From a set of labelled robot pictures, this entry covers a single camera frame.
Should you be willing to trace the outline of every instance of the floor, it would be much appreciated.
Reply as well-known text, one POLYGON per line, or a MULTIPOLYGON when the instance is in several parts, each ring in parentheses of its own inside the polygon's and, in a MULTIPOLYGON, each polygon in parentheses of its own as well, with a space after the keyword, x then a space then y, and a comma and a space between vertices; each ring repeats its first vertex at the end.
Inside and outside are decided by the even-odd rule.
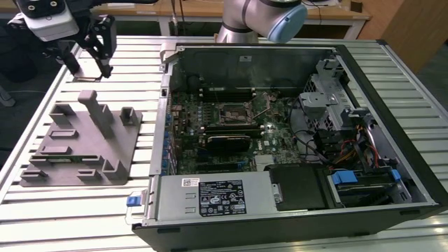
MULTIPOLYGON (((61 65, 55 60, 45 58, 39 54, 33 55, 33 59, 39 69, 39 75, 33 80, 14 83, 0 74, 2 86, 7 91, 13 92, 11 95, 18 102, 11 108, 0 105, 0 167, 7 161, 10 152, 15 147, 61 69, 61 65)), ((418 74, 418 77, 448 109, 448 97, 446 96, 448 93, 447 69, 448 45, 445 45, 426 68, 418 74)))

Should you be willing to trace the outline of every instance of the blue tab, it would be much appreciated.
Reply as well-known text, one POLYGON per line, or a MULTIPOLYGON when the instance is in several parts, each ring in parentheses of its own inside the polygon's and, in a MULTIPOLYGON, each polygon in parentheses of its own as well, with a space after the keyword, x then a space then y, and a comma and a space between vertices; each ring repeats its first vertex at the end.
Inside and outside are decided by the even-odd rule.
POLYGON ((142 202, 142 196, 130 196, 126 205, 129 207, 142 206, 141 202, 142 202))
POLYGON ((401 179, 402 179, 402 175, 401 175, 399 171, 397 169, 394 169, 391 172, 393 172, 395 182, 399 182, 401 179))
POLYGON ((333 174, 331 178, 334 179, 334 184, 339 185, 342 183, 342 179, 339 178, 338 174, 333 174))
POLYGON ((346 183, 357 183, 358 178, 354 171, 338 171, 331 176, 335 185, 346 183))

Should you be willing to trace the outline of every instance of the metal rail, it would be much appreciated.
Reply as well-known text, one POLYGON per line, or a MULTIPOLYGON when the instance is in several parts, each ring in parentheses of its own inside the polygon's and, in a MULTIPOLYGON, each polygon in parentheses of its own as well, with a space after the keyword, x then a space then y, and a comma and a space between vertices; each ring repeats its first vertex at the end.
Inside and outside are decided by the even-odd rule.
MULTIPOLYGON (((125 216, 126 198, 149 186, 153 137, 162 83, 161 45, 165 42, 213 42, 210 37, 119 37, 111 65, 115 74, 98 83, 73 82, 63 68, 45 97, 31 124, 0 173, 2 251, 153 251, 131 232, 125 216), (111 110, 133 106, 145 111, 145 124, 131 167, 131 180, 123 186, 22 187, 21 173, 50 128, 49 111, 55 103, 75 104, 78 92, 95 89, 98 100, 111 110)), ((397 116, 438 178, 448 188, 448 117, 441 104, 387 46, 377 41, 295 40, 291 43, 345 44, 397 116)), ((81 63, 93 59, 79 52, 81 63)), ((358 90, 354 94, 363 104, 358 90)), ((143 216, 143 207, 134 217, 143 216)), ((218 251, 447 251, 448 216, 406 222, 377 235, 333 238, 298 243, 223 248, 218 251)))

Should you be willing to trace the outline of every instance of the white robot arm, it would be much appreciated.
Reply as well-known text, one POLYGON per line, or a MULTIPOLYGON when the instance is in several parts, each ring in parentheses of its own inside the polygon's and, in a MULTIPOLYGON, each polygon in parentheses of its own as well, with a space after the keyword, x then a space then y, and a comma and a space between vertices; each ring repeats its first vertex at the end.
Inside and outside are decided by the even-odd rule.
MULTIPOLYGON (((111 76, 110 60, 117 50, 115 18, 95 16, 91 8, 105 3, 154 4, 159 0, 17 0, 22 13, 7 30, 18 41, 31 40, 43 54, 66 64, 75 75, 81 66, 70 52, 75 41, 91 54, 102 71, 111 76)), ((290 41, 307 17, 302 0, 226 0, 221 43, 257 43, 258 34, 275 43, 290 41)))
POLYGON ((257 43, 261 34, 275 43, 286 43, 306 18, 302 0, 226 0, 218 42, 257 43))

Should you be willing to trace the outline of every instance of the warning label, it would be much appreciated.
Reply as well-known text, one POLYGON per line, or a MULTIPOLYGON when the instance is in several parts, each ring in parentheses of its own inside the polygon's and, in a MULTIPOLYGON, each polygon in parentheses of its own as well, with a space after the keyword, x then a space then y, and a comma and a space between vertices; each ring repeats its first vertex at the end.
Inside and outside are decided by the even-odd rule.
POLYGON ((199 183, 203 217, 246 214, 243 180, 199 183))

